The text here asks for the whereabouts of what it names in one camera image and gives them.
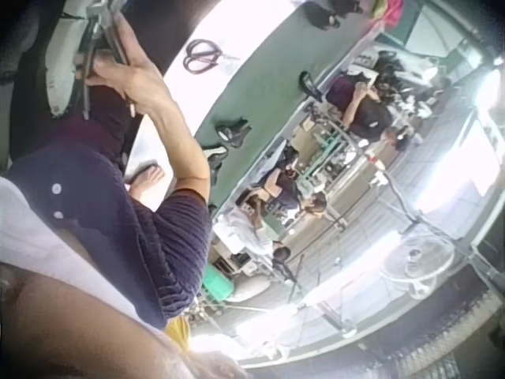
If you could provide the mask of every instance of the scissors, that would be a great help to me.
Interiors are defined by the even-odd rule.
[[[128,65],[128,57],[126,56],[125,48],[122,45],[121,37],[114,23],[114,15],[125,4],[125,0],[118,0],[115,2],[115,8],[111,9],[107,0],[100,0],[99,2],[90,5],[87,8],[88,18],[92,22],[91,40],[88,45],[88,53],[84,57],[84,77],[88,77],[92,71],[93,60],[95,58],[96,45],[102,36],[105,36],[107,44],[112,50],[112,55],[116,62],[123,65]],[[89,120],[90,116],[90,102],[89,102],[89,87],[84,83],[83,91],[83,116],[85,120]],[[130,99],[126,99],[129,107],[130,115],[135,117],[135,105]]]
[[[195,51],[197,47],[206,47],[207,49]],[[223,58],[238,60],[238,58],[225,55],[215,42],[208,39],[195,39],[186,47],[186,57],[182,64],[190,73],[199,75],[216,67]]]

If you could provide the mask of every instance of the hand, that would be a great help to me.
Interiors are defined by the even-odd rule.
[[[365,83],[359,82],[354,86],[354,99],[357,101],[362,101],[366,94],[368,93],[368,87]]]
[[[173,103],[163,77],[145,54],[122,14],[115,17],[115,23],[130,66],[117,63],[110,52],[97,51],[93,62],[94,74],[85,79],[86,83],[90,86],[106,85],[123,99],[128,96],[139,113],[158,113],[167,104]]]

